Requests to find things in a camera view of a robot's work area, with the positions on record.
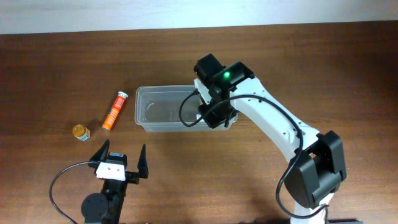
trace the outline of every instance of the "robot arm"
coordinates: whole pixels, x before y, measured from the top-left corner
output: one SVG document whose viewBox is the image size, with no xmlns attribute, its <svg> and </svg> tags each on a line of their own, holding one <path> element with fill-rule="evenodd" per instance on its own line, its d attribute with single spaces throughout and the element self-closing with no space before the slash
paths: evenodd
<svg viewBox="0 0 398 224">
<path fill-rule="evenodd" d="M 241 62 L 226 68 L 209 54 L 198 61 L 194 71 L 199 77 L 194 81 L 195 86 L 203 102 L 198 110 L 209 127 L 223 124 L 240 111 L 264 131 L 288 162 L 297 155 L 298 131 L 301 131 L 302 154 L 285 178 L 285 186 L 295 199 L 294 215 L 309 216 L 321 205 L 327 205 L 346 178 L 343 145 L 338 135 L 333 131 L 320 134 L 295 117 Z M 300 130 L 294 128 L 293 122 Z M 291 223 L 324 223 L 324 216 L 325 213 L 320 212 L 311 218 L 292 218 Z"/>
</svg>

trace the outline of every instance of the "gray plastic bin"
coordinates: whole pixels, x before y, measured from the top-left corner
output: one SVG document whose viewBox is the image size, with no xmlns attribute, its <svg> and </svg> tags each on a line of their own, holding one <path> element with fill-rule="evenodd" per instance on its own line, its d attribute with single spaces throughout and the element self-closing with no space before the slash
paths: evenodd
<svg viewBox="0 0 398 224">
<path fill-rule="evenodd" d="M 178 117 L 181 102 L 195 90 L 194 85 L 180 86 L 142 86 L 136 94 L 135 119 L 138 125 L 148 132 L 167 131 L 214 131 L 227 130 L 238 119 L 235 116 L 227 128 L 220 125 L 215 129 L 209 128 L 204 120 L 191 128 L 185 127 Z M 192 96 L 185 102 L 182 117 L 188 124 L 200 117 L 198 106 L 199 95 Z"/>
</svg>

